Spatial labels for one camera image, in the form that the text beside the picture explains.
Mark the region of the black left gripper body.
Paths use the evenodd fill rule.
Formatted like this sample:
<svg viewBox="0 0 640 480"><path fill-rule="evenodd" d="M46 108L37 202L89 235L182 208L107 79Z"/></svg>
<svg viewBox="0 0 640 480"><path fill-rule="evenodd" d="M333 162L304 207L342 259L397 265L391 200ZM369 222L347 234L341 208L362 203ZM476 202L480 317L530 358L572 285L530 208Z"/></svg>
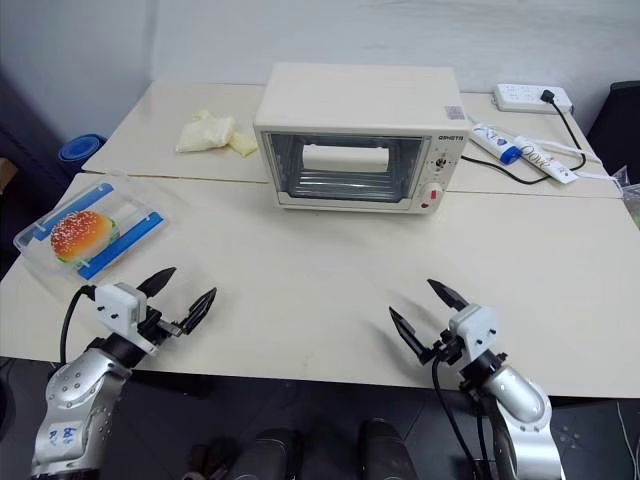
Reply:
<svg viewBox="0 0 640 480"><path fill-rule="evenodd" d="M165 321L162 313L153 307L146 308L145 320L138 324L137 331L155 348L160 348L168 338L183 334L179 324Z"/></svg>

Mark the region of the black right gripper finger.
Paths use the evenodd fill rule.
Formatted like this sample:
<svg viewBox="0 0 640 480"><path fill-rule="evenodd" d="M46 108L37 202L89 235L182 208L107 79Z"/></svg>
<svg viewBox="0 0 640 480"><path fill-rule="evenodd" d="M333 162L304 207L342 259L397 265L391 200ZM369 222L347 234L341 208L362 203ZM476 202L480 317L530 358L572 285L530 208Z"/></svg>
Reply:
<svg viewBox="0 0 640 480"><path fill-rule="evenodd" d="M394 326L421 364L427 364L432 360L432 350L422 344L415 336L415 329L393 307L389 307L389 313Z"/></svg>
<svg viewBox="0 0 640 480"><path fill-rule="evenodd" d="M464 310L469 303L454 289L435 279L428 279L427 283L436 295L451 309L458 312Z"/></svg>

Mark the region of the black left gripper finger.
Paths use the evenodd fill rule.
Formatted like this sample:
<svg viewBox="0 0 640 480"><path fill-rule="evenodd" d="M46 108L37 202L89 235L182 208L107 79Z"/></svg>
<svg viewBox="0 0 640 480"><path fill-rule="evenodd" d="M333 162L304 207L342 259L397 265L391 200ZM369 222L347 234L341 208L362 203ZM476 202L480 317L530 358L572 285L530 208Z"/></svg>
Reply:
<svg viewBox="0 0 640 480"><path fill-rule="evenodd" d="M145 279L137 289L145 296L155 296L168 284L175 272L175 267L162 269Z"/></svg>
<svg viewBox="0 0 640 480"><path fill-rule="evenodd" d="M189 335L205 318L215 300L216 294L217 288L214 287L202 294L189 307L187 316L179 324L179 328L182 334Z"/></svg>

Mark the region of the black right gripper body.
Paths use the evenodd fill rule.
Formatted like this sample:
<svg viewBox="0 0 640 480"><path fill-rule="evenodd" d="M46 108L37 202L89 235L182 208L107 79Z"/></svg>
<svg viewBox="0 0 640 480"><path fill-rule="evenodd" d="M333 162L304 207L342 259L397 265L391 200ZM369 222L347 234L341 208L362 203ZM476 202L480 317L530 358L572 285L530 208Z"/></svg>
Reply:
<svg viewBox="0 0 640 480"><path fill-rule="evenodd" d="M462 338L445 329L440 333L440 339L436 340L431 348L427 349L424 364L439 360L448 365L453 365L462 358L465 344Z"/></svg>

